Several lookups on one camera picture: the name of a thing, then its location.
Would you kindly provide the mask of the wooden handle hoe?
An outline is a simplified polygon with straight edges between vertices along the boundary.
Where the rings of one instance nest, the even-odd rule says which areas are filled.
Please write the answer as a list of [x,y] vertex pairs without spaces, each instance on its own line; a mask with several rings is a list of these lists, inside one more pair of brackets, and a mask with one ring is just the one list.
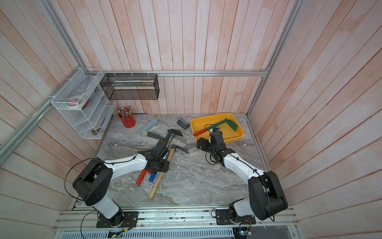
[[[172,159],[176,149],[179,149],[179,150],[181,150],[181,151],[183,151],[183,152],[185,152],[187,154],[189,153],[187,148],[180,147],[180,146],[177,146],[175,144],[172,144],[171,149],[170,149],[170,153],[169,153],[169,156],[168,156],[168,159],[167,159],[167,162],[171,161],[171,159]],[[154,198],[155,193],[156,193],[156,191],[157,191],[157,189],[159,187],[160,182],[162,181],[162,178],[163,178],[164,174],[165,174],[165,172],[160,172],[159,173],[159,176],[157,177],[157,180],[156,180],[156,182],[155,182],[155,184],[154,184],[154,186],[153,186],[153,188],[152,188],[152,190],[151,190],[151,192],[150,192],[150,194],[148,196],[149,199],[153,199]]]

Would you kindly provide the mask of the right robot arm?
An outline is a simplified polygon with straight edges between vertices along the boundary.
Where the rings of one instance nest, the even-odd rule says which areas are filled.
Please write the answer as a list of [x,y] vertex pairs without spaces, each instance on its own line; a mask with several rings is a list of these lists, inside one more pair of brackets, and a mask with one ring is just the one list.
[[252,216],[263,221],[288,208],[288,202],[276,173],[264,172],[242,159],[234,150],[227,148],[221,131],[210,133],[210,139],[197,140],[197,148],[210,154],[207,162],[221,164],[238,175],[248,186],[249,198],[229,204],[227,210],[216,210],[217,219],[239,223]]

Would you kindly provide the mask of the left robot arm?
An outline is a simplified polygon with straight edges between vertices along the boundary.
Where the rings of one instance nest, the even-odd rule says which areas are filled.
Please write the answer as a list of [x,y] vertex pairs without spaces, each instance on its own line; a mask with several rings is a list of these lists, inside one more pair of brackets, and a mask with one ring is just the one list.
[[112,227],[120,226],[124,221],[124,213],[106,195],[110,182],[134,171],[167,172],[169,162],[166,156],[173,138],[168,133],[165,138],[158,141],[153,149],[139,151],[134,156],[107,161],[93,158],[74,180],[72,186],[87,206],[92,206],[97,210],[99,220],[105,220]]

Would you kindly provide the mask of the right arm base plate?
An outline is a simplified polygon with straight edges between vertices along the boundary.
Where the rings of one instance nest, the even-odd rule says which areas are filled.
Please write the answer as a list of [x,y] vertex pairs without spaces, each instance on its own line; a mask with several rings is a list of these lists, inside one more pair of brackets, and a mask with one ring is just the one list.
[[216,223],[218,225],[255,225],[256,219],[254,216],[239,216],[233,209],[215,209],[214,211]]

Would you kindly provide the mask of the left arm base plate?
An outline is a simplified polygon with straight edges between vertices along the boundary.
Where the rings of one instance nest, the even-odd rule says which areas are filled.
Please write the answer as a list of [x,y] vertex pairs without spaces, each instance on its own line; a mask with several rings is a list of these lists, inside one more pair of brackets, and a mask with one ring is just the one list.
[[134,228],[137,225],[138,215],[138,211],[120,211],[111,219],[107,219],[103,214],[98,213],[96,228]]

